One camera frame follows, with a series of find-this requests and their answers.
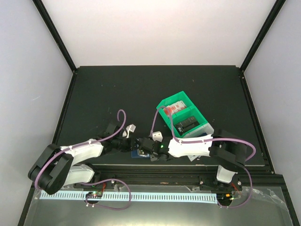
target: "green plastic tray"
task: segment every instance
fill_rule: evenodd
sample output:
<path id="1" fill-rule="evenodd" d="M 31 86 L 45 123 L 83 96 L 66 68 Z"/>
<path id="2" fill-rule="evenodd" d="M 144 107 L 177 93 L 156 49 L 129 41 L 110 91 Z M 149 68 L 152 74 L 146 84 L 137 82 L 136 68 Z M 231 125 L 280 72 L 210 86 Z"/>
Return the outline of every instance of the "green plastic tray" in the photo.
<path id="1" fill-rule="evenodd" d="M 188 98 L 188 96 L 186 95 L 186 93 L 184 91 L 181 91 L 177 94 L 174 94 L 166 99 L 163 99 L 160 104 L 157 106 L 157 109 L 161 106 L 169 106 L 172 105 L 178 101 L 183 101 L 186 105 L 187 108 L 175 113 L 172 115 L 173 118 L 173 123 L 174 125 L 191 117 L 194 116 L 197 121 L 199 122 L 199 125 L 189 131 L 187 131 L 186 133 L 184 133 L 182 136 L 180 136 L 180 134 L 178 133 L 178 131 L 175 129 L 174 127 L 174 134 L 176 137 L 185 137 L 188 134 L 191 134 L 192 131 L 194 130 L 200 130 L 201 127 L 204 127 L 206 124 L 208 124 L 208 121 L 204 118 L 204 116 L 201 114 L 201 112 L 198 110 L 198 108 L 193 104 L 193 102 Z M 165 123 L 167 124 L 167 126 L 171 129 L 171 122 L 169 117 L 165 114 L 165 112 L 163 111 L 163 109 L 159 110 L 160 115 L 162 116 L 163 120 L 165 121 Z M 195 137 L 197 135 L 201 135 L 203 132 L 200 131 L 199 134 L 195 133 Z"/>

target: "white enclosure wall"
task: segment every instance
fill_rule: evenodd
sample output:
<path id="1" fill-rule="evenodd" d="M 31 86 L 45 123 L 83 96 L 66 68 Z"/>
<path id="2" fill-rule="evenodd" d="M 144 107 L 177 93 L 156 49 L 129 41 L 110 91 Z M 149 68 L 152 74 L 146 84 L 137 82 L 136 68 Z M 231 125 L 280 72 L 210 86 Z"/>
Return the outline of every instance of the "white enclosure wall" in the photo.
<path id="1" fill-rule="evenodd" d="M 72 73 L 31 0 L 1 1 L 0 52 L 0 225 L 14 226 Z"/>
<path id="2" fill-rule="evenodd" d="M 43 0 L 75 65 L 241 66 L 275 0 Z"/>
<path id="3" fill-rule="evenodd" d="M 276 173 L 301 219 L 301 1 L 286 1 L 246 70 Z"/>

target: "wire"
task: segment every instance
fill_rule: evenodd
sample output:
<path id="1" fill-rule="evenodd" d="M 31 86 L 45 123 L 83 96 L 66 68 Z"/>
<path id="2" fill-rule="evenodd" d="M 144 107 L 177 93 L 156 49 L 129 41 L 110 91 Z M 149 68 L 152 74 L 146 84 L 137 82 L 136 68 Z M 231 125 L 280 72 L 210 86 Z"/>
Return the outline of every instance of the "wire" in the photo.
<path id="1" fill-rule="evenodd" d="M 156 122 L 156 118 L 157 118 L 158 112 L 159 112 L 159 110 L 162 109 L 162 108 L 165 108 L 165 109 L 167 110 L 167 112 L 168 112 L 169 119 L 170 119 L 170 125 L 171 125 L 171 133 L 172 133 L 172 135 L 173 135 L 173 139 L 175 139 L 175 141 L 178 142 L 178 143 L 182 143 L 182 144 L 197 144 L 197 143 L 210 142 L 210 141 L 232 141 L 232 142 L 242 143 L 242 144 L 248 145 L 248 146 L 251 147 L 252 150 L 253 150 L 253 152 L 250 154 L 250 156 L 246 158 L 246 161 L 248 161 L 249 159 L 251 159 L 251 158 L 255 155 L 255 153 L 256 153 L 256 148 L 255 148 L 255 146 L 254 146 L 253 144 L 251 144 L 251 143 L 249 143 L 249 142 L 247 142 L 247 141 L 245 141 L 245 140 L 241 140 L 241 139 L 235 139 L 235 138 L 212 138 L 212 139 L 207 139 L 207 140 L 203 140 L 203 141 L 202 141 L 202 140 L 198 140 L 198 141 L 182 141 L 182 140 L 179 140 L 179 139 L 176 138 L 175 135 L 174 135 L 174 123 L 173 123 L 172 115 L 171 115 L 169 109 L 168 109 L 167 107 L 165 107 L 165 106 L 159 107 L 159 108 L 157 109 L 156 113 L 155 113 L 155 117 L 154 117 L 154 120 L 153 120 L 153 122 L 152 122 L 152 127 L 151 127 L 151 130 L 150 130 L 150 137 L 152 136 L 152 133 L 153 133 L 153 131 L 154 131 L 155 122 Z M 252 178 L 251 178 L 251 175 L 250 175 L 249 171 L 248 171 L 246 168 L 244 168 L 244 170 L 246 171 L 246 173 L 248 174 L 249 179 L 250 179 L 250 187 L 251 187 L 251 191 L 250 191 L 250 194 L 249 194 L 248 198 L 247 198 L 242 204 L 237 205 L 237 206 L 233 206 L 233 207 L 222 206 L 222 205 L 217 201 L 217 203 L 219 204 L 219 206 L 220 206 L 221 208 L 231 208 L 231 209 L 233 209 L 233 208 L 238 208 L 238 207 L 241 207 L 241 206 L 245 205 L 245 204 L 250 200 L 250 198 L 251 198 L 251 196 L 252 196 L 252 189 L 253 189 Z"/>
<path id="2" fill-rule="evenodd" d="M 234 184 L 234 183 L 231 183 L 231 185 L 232 185 L 232 187 L 234 187 L 234 189 L 235 189 L 236 191 L 238 191 L 238 193 L 241 195 L 241 192 L 237 189 L 237 187 L 235 186 L 235 184 Z"/>
<path id="3" fill-rule="evenodd" d="M 103 190 L 102 190 L 102 192 L 104 192 L 105 186 L 106 186 L 106 183 L 103 184 Z"/>
<path id="4" fill-rule="evenodd" d="M 113 179 L 112 178 L 112 179 L 106 179 L 106 180 L 102 180 L 102 181 L 95 182 L 95 183 L 80 183 L 80 184 L 87 185 L 87 186 L 90 186 L 90 185 L 92 186 L 92 185 L 98 185 L 98 184 L 102 184 L 104 182 L 112 181 L 112 180 L 118 181 L 118 182 L 122 183 L 127 188 L 127 190 L 128 190 L 128 203 L 127 203 L 127 205 L 125 205 L 124 207 L 121 207 L 121 208 L 114 208 L 114 207 L 109 207 L 109 206 L 104 206 L 104 205 L 98 205 L 98 204 L 91 204 L 92 206 L 102 207 L 102 208 L 109 209 L 109 210 L 125 210 L 125 209 L 127 209 L 131 205 L 131 200 L 132 200 L 131 190 L 128 187 L 128 185 L 124 181 L 122 181 L 122 180 L 118 180 L 118 179 Z M 88 196 L 87 196 L 85 202 L 86 202 L 86 204 L 88 206 L 89 205 L 89 203 L 88 203 Z"/>
<path id="5" fill-rule="evenodd" d="M 41 188 L 39 187 L 38 185 L 38 182 L 39 182 L 39 179 L 42 175 L 42 173 L 45 171 L 45 169 L 58 157 L 60 156 L 61 154 L 71 150 L 72 148 L 76 148 L 76 147 L 81 147 L 81 146 L 84 146 L 84 145 L 88 145 L 88 144 L 95 144 L 95 143 L 99 143 L 99 142 L 102 142 L 102 141 L 105 141 L 105 140 L 108 140 L 112 137 L 114 137 L 115 135 L 119 134 L 119 132 L 122 130 L 122 128 L 124 127 L 125 123 L 126 123 L 126 120 L 127 120 L 127 115 L 125 113 L 124 110 L 120 109 L 118 112 L 117 112 L 117 120 L 119 121 L 119 114 L 120 112 L 123 113 L 123 116 L 124 116 L 124 119 L 123 119 L 123 123 L 121 125 L 121 127 L 115 132 L 113 133 L 112 135 L 106 137 L 106 138 L 103 138 L 103 139 L 99 139 L 99 140 L 95 140 L 95 141 L 92 141 L 92 142 L 83 142 L 83 143 L 80 143 L 80 144 L 76 144 L 76 145 L 73 145 L 73 146 L 69 146 L 68 148 L 64 149 L 64 150 L 61 150 L 59 151 L 58 153 L 56 153 L 51 159 L 49 159 L 48 162 L 46 162 L 46 164 L 41 168 L 40 172 L 38 173 L 35 181 L 34 181 L 34 187 L 35 189 L 37 190 L 41 190 Z"/>

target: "black metal frame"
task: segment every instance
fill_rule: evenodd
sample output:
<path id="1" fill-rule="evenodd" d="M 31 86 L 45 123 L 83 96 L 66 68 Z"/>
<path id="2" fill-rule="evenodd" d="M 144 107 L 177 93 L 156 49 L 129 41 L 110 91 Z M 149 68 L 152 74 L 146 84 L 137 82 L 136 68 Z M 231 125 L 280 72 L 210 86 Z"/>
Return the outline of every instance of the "black metal frame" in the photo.
<path id="1" fill-rule="evenodd" d="M 63 105 L 63 109 L 60 115 L 60 119 L 58 125 L 55 130 L 55 135 L 53 138 L 53 143 L 57 143 L 58 138 L 60 136 L 60 132 L 62 129 L 63 121 L 66 115 L 66 111 L 68 109 L 69 101 L 72 95 L 73 87 L 77 78 L 77 68 L 68 53 L 66 46 L 64 45 L 55 25 L 53 24 L 44 4 L 41 0 L 32 0 L 40 12 L 45 24 L 47 25 L 50 33 L 55 39 L 59 49 L 61 50 L 64 58 L 66 59 L 70 69 L 73 72 L 72 80 L 68 89 L 68 93 Z M 273 24 L 275 18 L 277 17 L 279 11 L 281 10 L 285 0 L 276 0 L 272 10 L 270 11 L 267 19 L 265 20 L 261 30 L 259 31 L 253 45 L 251 46 L 246 58 L 244 59 L 240 71 L 241 73 L 238 75 L 241 80 L 241 85 L 244 90 L 245 98 L 249 107 L 250 115 L 253 120 L 253 125 L 257 134 L 257 138 L 260 143 L 260 147 L 262 149 L 262 155 L 266 162 L 265 167 L 252 167 L 250 168 L 250 172 L 253 179 L 254 186 L 279 186 L 282 188 L 283 195 L 285 197 L 285 202 L 288 206 L 291 219 L 293 221 L 294 226 L 299 226 L 299 221 L 297 219 L 296 212 L 293 208 L 292 200 L 288 193 L 284 178 L 282 175 L 274 174 L 274 167 L 267 149 L 267 145 L 265 143 L 263 133 L 258 121 L 258 117 L 256 115 L 256 111 L 252 102 L 252 98 L 248 89 L 248 85 L 245 80 L 244 71 L 248 67 L 251 62 L 253 56 L 255 55 L 258 47 L 260 46 L 263 38 L 267 34 L 269 28 Z M 162 180 L 166 180 L 166 182 L 170 184 L 182 184 L 182 185 L 197 185 L 199 184 L 199 175 L 202 174 L 215 174 L 216 167 L 185 167 L 185 171 L 183 172 L 182 167 L 168 167 L 166 170 L 165 167 L 156 166 L 153 169 L 143 169 L 141 166 L 96 166 L 97 170 L 100 170 L 102 174 L 106 174 L 108 176 L 113 176 L 114 178 L 119 178 L 128 182 L 129 184 L 160 184 Z M 242 174 L 240 176 L 240 180 L 244 185 L 249 185 L 249 178 L 246 174 Z M 21 218 L 18 225 L 24 225 L 31 200 L 34 194 L 34 187 L 31 186 L 27 200 L 25 202 L 25 206 L 23 212 L 21 214 Z"/>
<path id="2" fill-rule="evenodd" d="M 183 174 L 179 170 L 170 170 L 170 171 L 161 171 L 158 170 L 153 172 L 152 170 L 146 170 L 144 173 L 139 173 L 136 169 L 119 169 L 119 170 L 110 170 L 106 168 L 98 168 L 101 170 L 103 177 L 108 178 L 117 178 L 125 181 L 129 185 L 162 185 L 164 182 L 165 186 L 168 185 L 181 185 L 181 186 L 198 186 L 199 185 L 199 175 L 200 174 L 212 174 L 215 175 L 212 171 L 192 171 L 191 173 Z M 246 174 L 239 176 L 239 180 L 244 186 L 249 186 L 250 181 Z M 294 226 L 300 226 L 297 214 L 293 208 L 292 200 L 287 190 L 285 180 L 282 175 L 279 174 L 270 174 L 270 173 L 255 173 L 252 174 L 253 186 L 267 186 L 267 187 L 281 187 L 283 196 L 285 198 L 286 205 L 289 210 L 290 217 L 292 219 Z M 34 186 L 31 186 L 29 194 L 27 196 L 23 212 L 21 214 L 18 225 L 23 226 L 28 214 L 31 201 L 34 195 Z"/>
<path id="3" fill-rule="evenodd" d="M 65 60 L 67 61 L 70 69 L 72 72 L 75 72 L 77 67 L 75 66 L 73 60 L 71 59 L 71 56 L 63 43 L 63 40 L 61 39 L 60 34 L 58 33 L 57 29 L 55 28 L 55 25 L 52 22 L 52 19 L 50 18 L 50 15 L 48 14 L 43 2 L 41 0 L 32 0 L 35 4 L 36 8 L 38 9 L 41 17 L 43 18 L 46 26 L 48 27 L 52 37 L 54 38 L 57 46 L 59 47 L 60 51 L 62 52 L 62 55 L 65 57 Z"/>

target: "black work surface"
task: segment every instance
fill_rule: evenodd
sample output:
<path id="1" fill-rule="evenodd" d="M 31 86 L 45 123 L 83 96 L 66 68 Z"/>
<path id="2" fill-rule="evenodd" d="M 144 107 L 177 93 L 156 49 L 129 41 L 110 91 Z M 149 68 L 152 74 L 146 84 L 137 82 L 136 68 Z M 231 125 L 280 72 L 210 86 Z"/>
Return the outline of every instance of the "black work surface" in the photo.
<path id="1" fill-rule="evenodd" d="M 126 125 L 136 125 L 142 137 L 150 133 L 159 102 L 185 91 L 214 129 L 221 128 L 255 145 L 256 155 L 247 165 L 263 166 L 264 160 L 235 66 L 82 66 L 78 70 L 59 145 L 88 140 L 115 121 L 125 110 Z M 158 115 L 154 131 L 171 136 Z M 181 157 L 168 162 L 133 159 L 131 153 L 114 152 L 90 159 L 93 164 L 115 165 L 218 165 L 201 157 L 190 162 Z"/>

